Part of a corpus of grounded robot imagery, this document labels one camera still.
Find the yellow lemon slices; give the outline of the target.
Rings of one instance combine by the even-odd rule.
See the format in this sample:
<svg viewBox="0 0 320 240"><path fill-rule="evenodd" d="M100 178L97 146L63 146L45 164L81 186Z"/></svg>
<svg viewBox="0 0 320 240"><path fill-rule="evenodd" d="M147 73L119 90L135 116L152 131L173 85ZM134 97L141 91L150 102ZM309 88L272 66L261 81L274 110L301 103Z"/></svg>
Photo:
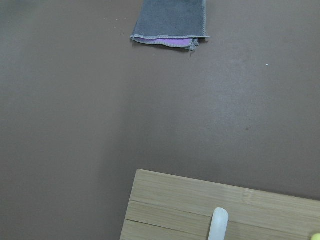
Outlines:
<svg viewBox="0 0 320 240"><path fill-rule="evenodd" d="M315 233L311 236L310 240L320 240L320 233Z"/></svg>

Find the white ceramic spoon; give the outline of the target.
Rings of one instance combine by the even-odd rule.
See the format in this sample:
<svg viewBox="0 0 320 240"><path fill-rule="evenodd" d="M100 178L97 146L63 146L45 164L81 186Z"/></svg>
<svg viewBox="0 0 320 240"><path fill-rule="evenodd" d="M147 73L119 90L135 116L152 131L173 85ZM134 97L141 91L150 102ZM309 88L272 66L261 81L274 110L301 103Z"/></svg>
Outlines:
<svg viewBox="0 0 320 240"><path fill-rule="evenodd" d="M217 207L212 215L208 240L224 240L229 221L228 212L221 207Z"/></svg>

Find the wooden cutting board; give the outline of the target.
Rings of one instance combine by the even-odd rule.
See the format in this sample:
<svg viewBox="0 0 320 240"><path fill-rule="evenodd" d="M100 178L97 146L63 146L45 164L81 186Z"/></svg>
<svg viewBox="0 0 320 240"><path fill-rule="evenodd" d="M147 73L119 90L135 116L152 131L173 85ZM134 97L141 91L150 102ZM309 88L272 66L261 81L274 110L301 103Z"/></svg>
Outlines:
<svg viewBox="0 0 320 240"><path fill-rule="evenodd" d="M312 240L317 200L139 169L123 240Z"/></svg>

